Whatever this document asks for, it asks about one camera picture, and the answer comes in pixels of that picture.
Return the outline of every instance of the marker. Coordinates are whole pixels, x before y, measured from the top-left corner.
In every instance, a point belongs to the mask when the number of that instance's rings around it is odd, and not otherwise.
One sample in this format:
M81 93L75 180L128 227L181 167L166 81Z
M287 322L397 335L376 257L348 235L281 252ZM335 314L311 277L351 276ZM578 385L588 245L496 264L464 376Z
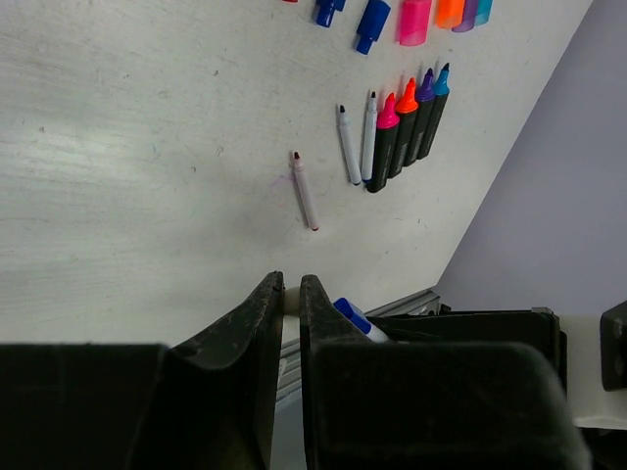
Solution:
M385 100L385 107L376 120L376 136L374 138L374 165L372 179L367 185L370 193L378 193L387 183L388 171L392 162L394 143L399 131L399 117L394 112L396 99L394 93Z
M298 191L301 193L301 199L303 200L303 207L305 208L305 216L307 217L307 225L311 230L316 232L320 228L317 222L317 215L315 213L314 205L314 193L310 186L310 181L305 173L305 166L301 160L301 156L298 152L294 152L294 158L292 159L294 167L294 175L296 176L296 182L298 183Z
M363 129L362 180L368 183L372 179L372 163L374 161L374 134L376 133L376 93L372 92L365 111L365 127Z
M360 173L360 162L355 153L355 145L353 144L353 136L351 135L351 122L346 113L346 108L340 106L340 134L342 135L342 145L344 147L344 157L346 165L349 168L349 177L355 186L362 183L362 174Z
M410 146L411 133L415 124L415 117L418 113L418 103L415 101L415 80L410 79L408 86L405 88L405 94L398 105L396 112L401 119L399 123L399 132L394 145L394 153L392 154L392 163L390 164L390 172L388 178L393 178L400 174L403 170L405 157L408 154Z
M374 343L388 343L392 341L381 329L370 323L363 312L348 300L344 298L338 299L333 303L333 306L364 333L370 341Z
M405 157L405 166L410 166L419 159L418 151L420 150L420 144L422 144L422 138L424 137L424 131L427 130L427 124L431 117L431 110L433 109L433 101L435 100L435 93L433 92L433 69L425 74L422 80L422 85L417 93L418 103L418 115L415 118L415 125L413 126L413 132L411 133L410 148L408 154Z
M424 138L422 140L422 145L420 146L420 151L418 152L418 159L424 159L429 152L431 151L431 145L433 144L433 139L435 138L435 133L438 131L438 125L440 124L440 119L442 118L442 113L444 112L444 107L447 104L447 100L449 99L449 93L451 90L449 89L449 64L446 64L442 71L440 71L440 76L438 76L438 81L433 85L433 92L435 93L435 100L433 100L433 111L431 112L431 117L429 118L429 123L427 124L427 130L424 132Z

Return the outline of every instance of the teal marker cap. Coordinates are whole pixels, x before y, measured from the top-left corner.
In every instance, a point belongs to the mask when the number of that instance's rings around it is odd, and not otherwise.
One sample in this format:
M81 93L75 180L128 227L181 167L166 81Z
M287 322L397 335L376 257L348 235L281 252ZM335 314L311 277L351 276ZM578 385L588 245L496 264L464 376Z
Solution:
M449 64L446 64L440 71L440 76L433 85L433 91L435 96L444 96L451 92L449 89Z
M477 7L477 18L474 21L475 26L485 24L490 20L490 13L492 12L492 0L479 0L479 6Z

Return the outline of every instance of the purple highlighter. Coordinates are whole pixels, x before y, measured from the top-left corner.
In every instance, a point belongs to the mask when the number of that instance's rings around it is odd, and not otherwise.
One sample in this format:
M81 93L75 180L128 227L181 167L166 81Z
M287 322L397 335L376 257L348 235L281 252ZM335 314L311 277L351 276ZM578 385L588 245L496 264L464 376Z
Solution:
M477 19L477 9L479 8L479 0L466 0L463 6L463 17L461 24L453 28L453 32L468 32L474 28L474 22Z

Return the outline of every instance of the orange highlighter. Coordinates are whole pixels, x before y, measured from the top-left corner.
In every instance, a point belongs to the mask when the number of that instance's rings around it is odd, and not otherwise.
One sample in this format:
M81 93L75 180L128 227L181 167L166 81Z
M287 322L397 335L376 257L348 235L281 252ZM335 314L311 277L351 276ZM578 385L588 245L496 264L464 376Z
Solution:
M463 19L465 0L440 0L435 14L435 24L442 29L459 26Z

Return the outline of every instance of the scuff mark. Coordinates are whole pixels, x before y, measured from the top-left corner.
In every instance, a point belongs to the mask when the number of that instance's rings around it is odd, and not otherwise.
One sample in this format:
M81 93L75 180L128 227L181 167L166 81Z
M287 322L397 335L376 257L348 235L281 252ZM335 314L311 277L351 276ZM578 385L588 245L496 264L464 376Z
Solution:
M270 188L274 189L276 188L276 186L282 185L282 183L286 183L286 182L294 182L296 181L296 179L294 178L294 176L292 174L289 174L287 176L285 176L284 174L281 174L278 178L276 178L272 184L270 184Z

